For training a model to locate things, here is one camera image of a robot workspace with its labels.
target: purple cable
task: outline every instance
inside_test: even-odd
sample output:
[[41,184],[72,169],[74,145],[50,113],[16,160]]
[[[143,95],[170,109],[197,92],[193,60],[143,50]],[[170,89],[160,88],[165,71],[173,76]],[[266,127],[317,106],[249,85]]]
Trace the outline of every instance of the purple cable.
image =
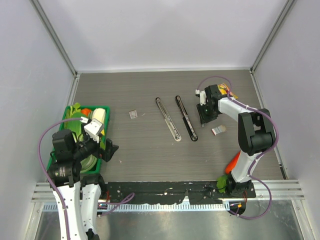
[[[130,202],[134,197],[135,197],[135,193],[132,192],[132,193],[130,193],[128,196],[126,196],[121,202],[106,202],[106,201],[105,201],[105,202],[99,202],[99,204],[115,205],[115,207],[114,207],[113,209],[111,209],[110,211],[107,211],[107,212],[101,214],[100,217],[103,217],[103,216],[105,216],[105,215],[108,215],[108,214],[114,212],[120,205],[126,204],[126,203]],[[106,207],[106,206],[99,206],[99,208],[101,208],[101,209],[108,209],[108,207]]]
[[197,87],[197,90],[200,89],[202,83],[204,83],[206,80],[211,79],[211,78],[220,78],[220,79],[226,80],[226,81],[229,83],[229,85],[230,85],[230,89],[229,89],[229,91],[228,91],[228,93],[227,93],[227,98],[228,98],[229,100],[231,100],[231,102],[234,102],[235,104],[237,104],[238,106],[240,106],[240,107],[242,107],[242,108],[246,108],[246,109],[248,109],[249,111],[253,111],[253,112],[256,112],[256,113],[258,113],[258,114],[263,115],[264,117],[266,117],[266,118],[271,122],[271,124],[273,125],[273,128],[274,128],[274,130],[275,130],[275,141],[274,141],[273,145],[272,145],[269,149],[267,149],[267,150],[265,150],[264,152],[260,153],[260,154],[253,160],[253,162],[251,163],[251,165],[250,165],[250,167],[249,167],[249,169],[248,169],[248,172],[247,172],[247,174],[249,175],[250,178],[252,178],[253,180],[258,181],[259,183],[261,183],[262,185],[264,185],[265,188],[268,190],[268,192],[269,192],[269,197],[270,197],[270,201],[269,201],[268,207],[267,207],[266,210],[265,210],[261,215],[259,215],[259,216],[253,216],[253,217],[251,217],[251,216],[242,216],[242,215],[239,216],[239,218],[248,219],[248,220],[254,220],[254,219],[261,218],[261,217],[263,217],[263,216],[269,211],[269,209],[270,209],[270,207],[271,207],[271,204],[272,204],[272,194],[271,194],[270,188],[269,188],[263,181],[261,181],[260,179],[258,179],[258,178],[256,178],[256,177],[254,177],[254,176],[251,175],[251,169],[252,169],[253,166],[256,164],[256,162],[257,162],[256,160],[260,159],[263,155],[265,155],[266,153],[270,152],[271,150],[273,150],[273,149],[276,147],[276,145],[277,145],[277,143],[278,143],[278,141],[279,141],[279,130],[278,130],[278,127],[277,127],[276,123],[271,119],[271,117],[268,116],[267,114],[265,114],[264,112],[259,111],[258,109],[255,109],[255,108],[253,108],[253,107],[249,107],[249,106],[243,104],[242,102],[239,102],[239,101],[231,98],[231,97],[230,97],[230,93],[231,93],[231,90],[232,90],[232,83],[231,83],[231,81],[230,81],[228,78],[226,78],[226,77],[224,77],[224,76],[209,76],[209,77],[203,79],[203,80],[199,83],[199,85],[198,85],[198,87]]
[[57,188],[57,186],[54,184],[54,182],[52,181],[52,179],[50,178],[49,174],[47,173],[47,170],[46,170],[46,167],[42,161],[42,158],[41,158],[41,154],[40,154],[40,146],[41,146],[41,141],[42,139],[44,138],[45,134],[52,128],[54,128],[55,126],[59,125],[59,124],[62,124],[64,122],[69,122],[69,121],[79,121],[81,120],[81,118],[69,118],[69,119],[64,119],[64,120],[61,120],[59,122],[56,122],[55,124],[51,125],[50,127],[48,127],[43,133],[42,135],[40,136],[39,138],[39,141],[38,141],[38,147],[37,147],[37,153],[38,153],[38,160],[39,160],[39,163],[40,163],[40,166],[41,166],[41,169],[44,173],[44,175],[46,176],[46,178],[48,179],[48,182],[50,183],[50,185],[52,186],[52,188],[55,190],[55,192],[57,193],[57,195],[59,196],[59,199],[61,201],[61,204],[62,204],[62,209],[63,209],[63,213],[64,213],[64,222],[65,222],[65,232],[66,232],[66,239],[67,240],[70,240],[70,230],[69,230],[69,220],[68,220],[68,214],[67,214],[67,211],[66,211],[66,203],[65,203],[65,200],[64,198],[62,197],[59,189]]

